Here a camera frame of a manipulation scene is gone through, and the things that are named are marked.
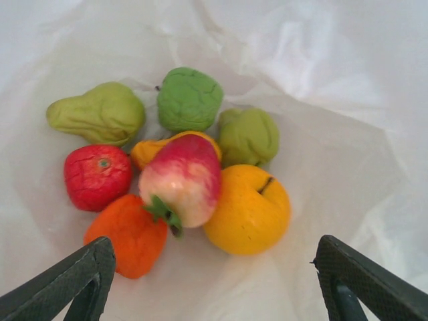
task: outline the fake fruit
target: fake fruit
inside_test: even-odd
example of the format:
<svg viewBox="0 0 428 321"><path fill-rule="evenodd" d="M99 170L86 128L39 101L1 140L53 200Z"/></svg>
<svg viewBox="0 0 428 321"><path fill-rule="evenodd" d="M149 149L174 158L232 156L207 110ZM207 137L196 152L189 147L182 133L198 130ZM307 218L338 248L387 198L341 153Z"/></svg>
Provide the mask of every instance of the fake fruit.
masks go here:
<svg viewBox="0 0 428 321"><path fill-rule="evenodd" d="M175 68L159 88L159 123L173 132L203 132L214 123L223 96L220 84L207 74L188 67Z"/></svg>
<svg viewBox="0 0 428 321"><path fill-rule="evenodd" d="M46 111L49 125L91 144L123 146L144 125L144 104L119 82L106 82L81 96L58 100Z"/></svg>
<svg viewBox="0 0 428 321"><path fill-rule="evenodd" d="M132 180L131 161L112 145L88 145L71 152L64 163L64 181L74 206L99 212L127 194Z"/></svg>
<svg viewBox="0 0 428 321"><path fill-rule="evenodd" d="M278 153L280 131L260 108L231 108L220 113L219 139L223 168L248 164L262 166Z"/></svg>
<svg viewBox="0 0 428 321"><path fill-rule="evenodd" d="M140 197L127 194L109 204L89 226L84 245L109 237L116 256L116 272L138 279L151 271L167 242L168 226L145 211Z"/></svg>
<svg viewBox="0 0 428 321"><path fill-rule="evenodd" d="M220 194L220 162L206 139L187 134L165 145L140 174L138 188L156 218L174 236L199 227L213 214Z"/></svg>
<svg viewBox="0 0 428 321"><path fill-rule="evenodd" d="M253 165L227 167L221 179L217 208L203 226L209 241L233 255L255 255L274 246L291 217L280 182Z"/></svg>
<svg viewBox="0 0 428 321"><path fill-rule="evenodd" d="M178 137L182 137L187 134L198 135L208 140L213 145L219 161L221 160L221 151L214 139L212 139L210 136L206 135L203 132L195 132L193 130L188 130L185 132L180 132L168 139L142 140L136 143L130 153L132 162L141 171L153 159L153 157L158 153L158 151L160 151L166 144Z"/></svg>

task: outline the pear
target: pear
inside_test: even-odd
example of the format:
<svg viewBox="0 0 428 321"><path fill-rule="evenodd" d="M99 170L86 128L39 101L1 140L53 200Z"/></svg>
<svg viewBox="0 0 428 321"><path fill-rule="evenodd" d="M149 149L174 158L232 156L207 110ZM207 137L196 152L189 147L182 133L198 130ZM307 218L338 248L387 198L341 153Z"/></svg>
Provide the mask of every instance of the pear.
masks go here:
<svg viewBox="0 0 428 321"><path fill-rule="evenodd" d="M124 146L146 121L144 104L119 82L106 82L81 96L63 98L46 110L49 125L91 144Z"/></svg>

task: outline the apple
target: apple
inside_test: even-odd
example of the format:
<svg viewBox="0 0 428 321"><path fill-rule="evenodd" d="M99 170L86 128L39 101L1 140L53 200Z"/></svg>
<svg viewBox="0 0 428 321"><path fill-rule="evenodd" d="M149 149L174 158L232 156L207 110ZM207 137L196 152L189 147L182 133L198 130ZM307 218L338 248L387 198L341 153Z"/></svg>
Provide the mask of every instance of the apple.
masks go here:
<svg viewBox="0 0 428 321"><path fill-rule="evenodd" d="M255 255L273 247L291 219L282 184L255 165L227 167L221 182L216 210L203 226L209 241L233 255Z"/></svg>

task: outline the fruit stem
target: fruit stem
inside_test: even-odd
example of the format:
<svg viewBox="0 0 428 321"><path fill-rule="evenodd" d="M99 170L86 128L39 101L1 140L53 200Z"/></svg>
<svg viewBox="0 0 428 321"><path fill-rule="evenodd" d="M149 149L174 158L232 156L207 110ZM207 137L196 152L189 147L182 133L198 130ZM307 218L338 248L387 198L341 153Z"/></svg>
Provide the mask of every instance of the fruit stem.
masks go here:
<svg viewBox="0 0 428 321"><path fill-rule="evenodd" d="M168 224L171 233L176 238L183 236L183 227L181 226L180 217L159 197L153 195L152 205L145 205L143 208L149 213L152 213L154 222L157 222L158 219L162 219Z"/></svg>
<svg viewBox="0 0 428 321"><path fill-rule="evenodd" d="M267 187L274 181L274 178L271 176L266 181L265 185L261 189L258 190L259 194L263 194L263 192L267 189Z"/></svg>
<svg viewBox="0 0 428 321"><path fill-rule="evenodd" d="M110 167L110 161L107 158L101 158L98 161L98 164L103 168L103 169L107 169L108 167Z"/></svg>

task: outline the yellow mango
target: yellow mango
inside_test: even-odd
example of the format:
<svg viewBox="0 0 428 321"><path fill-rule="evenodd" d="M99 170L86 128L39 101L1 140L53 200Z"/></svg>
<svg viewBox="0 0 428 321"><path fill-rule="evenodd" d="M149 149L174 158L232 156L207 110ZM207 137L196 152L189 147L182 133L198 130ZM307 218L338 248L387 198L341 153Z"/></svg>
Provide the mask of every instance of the yellow mango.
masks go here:
<svg viewBox="0 0 428 321"><path fill-rule="evenodd" d="M194 130L187 130L185 132L180 132L168 139L142 140L136 143L135 146L132 148L130 153L131 160L135 164L135 166L137 166L138 169L142 171L143 168L154 158L154 156L158 153L158 151L160 151L163 148L163 146L165 146L170 141L178 137L182 137L188 134L198 135L208 140L213 145L213 148L215 149L215 152L219 158L219 161L221 161L221 150L217 145L217 143L215 142L215 140L210 136L208 136L207 134L205 134L204 132L197 132Z"/></svg>

